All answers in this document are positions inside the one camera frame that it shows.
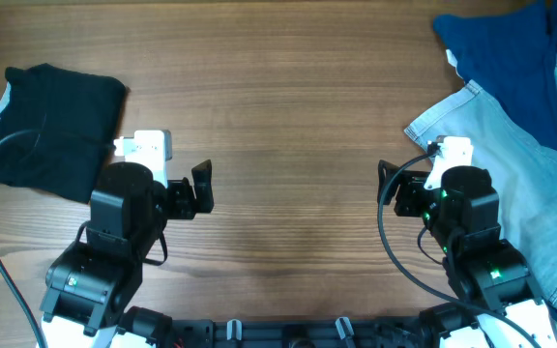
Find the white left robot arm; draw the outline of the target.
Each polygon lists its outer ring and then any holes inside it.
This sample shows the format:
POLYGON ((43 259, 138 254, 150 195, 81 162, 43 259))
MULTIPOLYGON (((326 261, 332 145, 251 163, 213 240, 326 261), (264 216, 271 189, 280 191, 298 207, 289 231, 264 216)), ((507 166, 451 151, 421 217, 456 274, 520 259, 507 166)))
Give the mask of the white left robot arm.
POLYGON ((54 341, 53 325, 74 323, 76 332, 96 342, 115 327, 140 287, 154 244, 164 246, 164 229, 173 219, 192 219, 214 208, 212 163, 205 160, 190 178, 162 184, 134 162, 110 164, 90 198, 90 217, 45 276, 41 303, 43 330, 54 341))

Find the black shorts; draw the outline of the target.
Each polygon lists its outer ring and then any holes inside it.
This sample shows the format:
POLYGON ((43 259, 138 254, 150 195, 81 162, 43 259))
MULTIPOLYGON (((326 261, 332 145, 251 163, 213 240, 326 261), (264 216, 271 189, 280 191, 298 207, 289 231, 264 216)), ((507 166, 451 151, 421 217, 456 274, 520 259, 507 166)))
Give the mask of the black shorts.
POLYGON ((88 202, 113 145, 126 86, 49 64, 8 67, 5 77, 0 184, 88 202))

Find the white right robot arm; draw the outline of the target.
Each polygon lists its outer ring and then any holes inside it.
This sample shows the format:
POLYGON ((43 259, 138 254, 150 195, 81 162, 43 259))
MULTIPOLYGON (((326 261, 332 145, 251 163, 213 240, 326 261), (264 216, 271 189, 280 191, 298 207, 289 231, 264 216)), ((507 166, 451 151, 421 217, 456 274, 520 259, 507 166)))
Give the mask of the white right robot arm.
POLYGON ((453 294, 407 278, 443 304, 420 313, 419 347, 555 347, 549 311, 525 257, 501 236, 499 198, 487 170, 446 170, 439 188, 425 189, 427 173, 378 164, 378 205, 399 217, 420 218, 444 253, 453 294))

